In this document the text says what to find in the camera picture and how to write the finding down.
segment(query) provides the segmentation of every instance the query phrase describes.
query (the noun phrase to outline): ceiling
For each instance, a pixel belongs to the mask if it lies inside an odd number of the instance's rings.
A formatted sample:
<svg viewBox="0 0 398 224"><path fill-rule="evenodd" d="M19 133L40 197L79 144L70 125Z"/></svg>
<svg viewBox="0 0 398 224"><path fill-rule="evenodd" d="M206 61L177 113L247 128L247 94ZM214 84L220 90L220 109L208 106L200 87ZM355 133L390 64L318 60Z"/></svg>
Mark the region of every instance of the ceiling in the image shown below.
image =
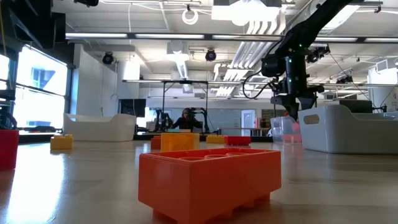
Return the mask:
<svg viewBox="0 0 398 224"><path fill-rule="evenodd" d="M201 1L200 8L210 10L212 0ZM294 8L288 8L287 21L291 19L308 2L308 0L295 0ZM382 10L398 12L398 1L383 0ZM160 9L158 5L146 5ZM55 1L53 11L66 13L67 32L129 32L128 4L103 4L96 7L86 7L75 4L73 1ZM165 9L183 9L185 6L165 5ZM359 10L373 10L375 6L361 7ZM214 33L214 34L241 34L245 33L248 26L240 27L230 21L214 21L207 14L199 14L199 20L194 25L182 21L182 11L165 11L165 19L161 11L146 9L140 6L131 6L130 10L131 32L183 32L183 33ZM398 14L380 12L355 12L343 25L333 31L332 35L378 35L398 36L398 26L395 21ZM175 62L165 60L166 40L91 40L91 48L95 51L105 51L106 45L133 45L142 56L142 60L149 68L144 76L150 77L156 73L170 73L176 70ZM187 62L189 70L213 71L215 62L206 62L207 48L214 48L217 60L230 61L233 59L240 42L228 41L188 41L190 60ZM331 54L343 70L352 68L354 80L366 81L368 68L375 62L384 60L385 57L398 57L398 45L383 44L330 44ZM115 52L118 60L128 60L130 52ZM308 65L311 81L325 82L332 75L339 74L341 68L336 65L331 56L327 56L316 64Z"/></svg>

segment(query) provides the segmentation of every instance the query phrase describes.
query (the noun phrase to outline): floor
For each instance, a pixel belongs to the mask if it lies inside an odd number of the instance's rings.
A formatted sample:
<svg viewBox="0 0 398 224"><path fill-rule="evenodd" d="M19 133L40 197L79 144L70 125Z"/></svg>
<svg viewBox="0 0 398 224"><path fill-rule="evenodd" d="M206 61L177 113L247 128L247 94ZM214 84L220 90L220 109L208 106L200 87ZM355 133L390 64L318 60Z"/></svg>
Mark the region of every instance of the floor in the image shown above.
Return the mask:
<svg viewBox="0 0 398 224"><path fill-rule="evenodd" d="M282 188L269 205L221 223L397 223L397 156L252 148L282 152ZM164 223L137 201L138 155L149 151L145 141L79 142L71 154L20 146L17 169L0 172L0 223Z"/></svg>

